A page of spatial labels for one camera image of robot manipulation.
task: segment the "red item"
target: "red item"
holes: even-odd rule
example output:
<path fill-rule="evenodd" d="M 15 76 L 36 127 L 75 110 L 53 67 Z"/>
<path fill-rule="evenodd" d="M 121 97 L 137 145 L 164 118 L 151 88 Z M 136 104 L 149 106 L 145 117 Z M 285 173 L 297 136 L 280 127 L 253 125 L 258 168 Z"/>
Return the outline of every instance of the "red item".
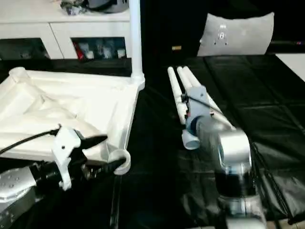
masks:
<path fill-rule="evenodd" d="M 77 58 L 79 60 L 83 60 L 85 59 L 85 56 L 84 54 L 82 53 L 81 49 L 79 48 L 78 44 L 73 42 L 73 45 L 74 45 L 74 48 L 75 48 L 75 51 L 76 51 L 76 55 L 77 55 Z"/>

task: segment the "white bracket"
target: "white bracket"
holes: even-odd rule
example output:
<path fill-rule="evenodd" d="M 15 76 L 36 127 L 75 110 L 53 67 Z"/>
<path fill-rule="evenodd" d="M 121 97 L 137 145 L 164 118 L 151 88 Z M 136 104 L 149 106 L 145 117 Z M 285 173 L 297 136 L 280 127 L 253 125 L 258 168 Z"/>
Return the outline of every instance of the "white bracket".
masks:
<path fill-rule="evenodd" d="M 68 165 L 71 161 L 70 154 L 74 148 L 81 146 L 81 139 L 77 133 L 67 127 L 61 127 L 58 134 L 55 137 L 52 153 L 54 161 L 61 173 L 62 181 L 59 182 L 59 186 L 64 191 L 71 188 L 71 178 L 68 171 Z"/>

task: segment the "white cabinet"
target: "white cabinet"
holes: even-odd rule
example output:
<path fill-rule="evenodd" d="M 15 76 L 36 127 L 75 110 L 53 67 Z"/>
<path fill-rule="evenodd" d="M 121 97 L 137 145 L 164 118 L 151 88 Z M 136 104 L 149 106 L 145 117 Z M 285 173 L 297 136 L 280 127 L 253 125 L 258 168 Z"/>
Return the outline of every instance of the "white cabinet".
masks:
<path fill-rule="evenodd" d="M 0 24 L 0 58 L 62 59 L 63 55 L 48 23 Z"/>
<path fill-rule="evenodd" d="M 131 56 L 128 21 L 50 23 L 64 59 L 77 59 L 77 50 L 89 59 Z"/>
<path fill-rule="evenodd" d="M 0 58 L 131 57 L 129 10 L 68 16 L 60 4 L 56 0 L 4 1 L 0 7 Z"/>

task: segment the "table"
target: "table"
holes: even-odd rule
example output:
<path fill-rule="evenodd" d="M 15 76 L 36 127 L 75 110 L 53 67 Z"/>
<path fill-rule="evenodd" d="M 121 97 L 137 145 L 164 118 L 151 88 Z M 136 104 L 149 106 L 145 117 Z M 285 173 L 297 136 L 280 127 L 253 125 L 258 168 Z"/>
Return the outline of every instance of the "table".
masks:
<path fill-rule="evenodd" d="M 251 141 L 257 185 L 268 220 L 303 220 L 305 212 L 305 83 L 275 56 L 186 60 L 230 122 Z M 0 62 L 8 69 L 130 75 L 127 61 Z M 128 151 L 132 167 L 88 187 L 57 192 L 24 214 L 12 228 L 191 228 L 217 220 L 211 162 L 187 151 L 167 66 L 146 73 Z M 0 160 L 1 170 L 26 162 Z"/>

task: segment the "white pvc pipe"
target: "white pvc pipe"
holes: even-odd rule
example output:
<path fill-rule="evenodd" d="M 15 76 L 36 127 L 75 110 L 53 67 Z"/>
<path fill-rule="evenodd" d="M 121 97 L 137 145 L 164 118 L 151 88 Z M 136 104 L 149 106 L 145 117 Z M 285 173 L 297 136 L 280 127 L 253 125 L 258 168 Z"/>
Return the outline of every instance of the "white pvc pipe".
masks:
<path fill-rule="evenodd" d="M 187 75 L 190 83 L 192 84 L 193 87 L 200 87 L 201 83 L 197 80 L 197 78 L 194 76 L 194 74 L 191 72 L 189 67 L 185 66 L 183 68 L 184 73 Z"/>
<path fill-rule="evenodd" d="M 187 66 L 185 66 L 183 68 L 183 71 L 184 71 L 184 74 L 187 76 L 189 82 L 191 82 L 192 86 L 194 86 L 194 87 L 201 86 L 200 82 L 197 80 L 197 78 L 194 76 L 192 71 Z M 221 111 L 220 108 L 217 106 L 217 104 L 214 102 L 214 100 L 211 98 L 211 96 L 208 94 L 208 92 L 207 92 L 207 96 L 208 96 L 210 106 Z M 215 112 L 213 115 L 213 118 L 217 119 L 218 121 L 220 121 L 222 123 L 225 123 L 226 125 L 229 125 L 231 127 L 231 129 L 236 130 L 236 128 L 229 122 L 229 120 L 224 115 L 219 114 L 218 112 Z"/>
<path fill-rule="evenodd" d="M 182 91 L 179 86 L 179 83 L 178 83 L 178 80 L 177 80 L 177 77 L 176 77 L 176 74 L 175 74 L 173 68 L 169 67 L 167 69 L 167 72 L 168 72 L 168 76 L 170 78 L 173 96 L 175 98 L 175 103 L 176 103 L 179 119 L 180 119 L 181 124 L 184 125 L 187 106 L 186 106 L 186 104 L 182 103 L 182 100 L 181 100 Z"/>
<path fill-rule="evenodd" d="M 132 80 L 144 81 L 142 70 L 142 42 L 141 42 L 141 10 L 140 0 L 129 1 L 130 32 L 132 41 Z"/>
<path fill-rule="evenodd" d="M 182 84 L 183 84 L 185 90 L 191 88 L 191 87 L 192 87 L 192 84 L 191 84 L 191 82 L 189 81 L 188 76 L 187 76 L 187 75 L 185 74 L 185 72 L 183 71 L 183 68 L 182 68 L 182 67 L 178 67 L 178 68 L 177 68 L 177 72 L 178 72 L 178 74 L 179 74 L 179 76 L 180 76 L 180 79 L 181 79 L 181 81 L 182 81 Z"/>
<path fill-rule="evenodd" d="M 187 130 L 182 131 L 182 143 L 187 150 L 194 150 L 200 147 L 199 138 L 192 135 Z"/>

